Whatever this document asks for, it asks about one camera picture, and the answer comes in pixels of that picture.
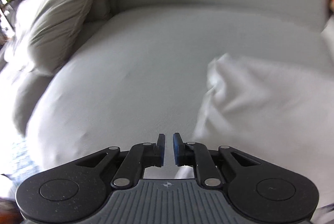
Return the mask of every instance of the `gray sofa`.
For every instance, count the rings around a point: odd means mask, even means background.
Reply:
[[[327,0],[109,3],[111,19],[84,25],[77,51],[40,93],[30,116],[28,147],[43,169],[108,146],[127,150],[154,142],[163,132],[165,167],[145,175],[173,178],[171,136],[191,139],[207,65],[227,52],[334,75],[321,37]]]

